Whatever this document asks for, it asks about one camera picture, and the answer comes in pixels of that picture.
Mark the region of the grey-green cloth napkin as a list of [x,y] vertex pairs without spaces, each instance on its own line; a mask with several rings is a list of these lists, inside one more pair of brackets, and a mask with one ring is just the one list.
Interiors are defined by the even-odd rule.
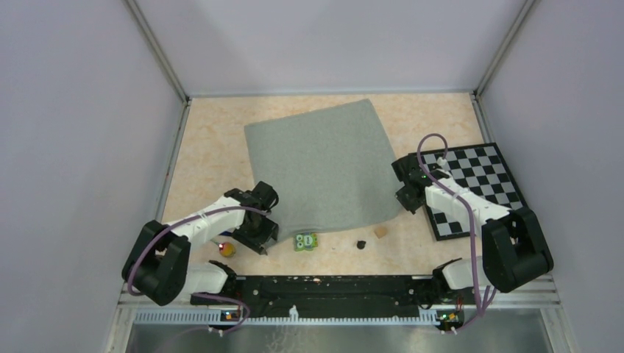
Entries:
[[271,216],[278,241],[367,227],[400,213],[395,153],[370,100],[248,124],[244,132],[254,180],[279,197]]

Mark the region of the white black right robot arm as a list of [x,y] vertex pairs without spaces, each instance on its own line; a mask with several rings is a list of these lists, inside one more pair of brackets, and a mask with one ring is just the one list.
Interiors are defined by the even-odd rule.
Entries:
[[451,303],[461,290],[487,285],[509,293],[550,272],[553,257],[533,210],[512,210],[495,204],[461,186],[445,170],[427,171],[416,154],[391,164],[403,186],[395,193],[398,202],[414,213],[422,206],[443,212],[481,239],[481,254],[452,260],[435,269],[433,297]]

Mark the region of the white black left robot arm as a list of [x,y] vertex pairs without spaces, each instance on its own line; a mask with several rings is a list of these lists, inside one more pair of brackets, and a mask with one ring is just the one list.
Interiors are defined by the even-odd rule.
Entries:
[[277,191],[258,182],[251,190],[233,188],[180,220],[145,223],[121,272],[127,292],[160,306],[170,304],[186,286],[191,252],[224,233],[265,255],[277,240],[279,226],[269,216],[278,203]]

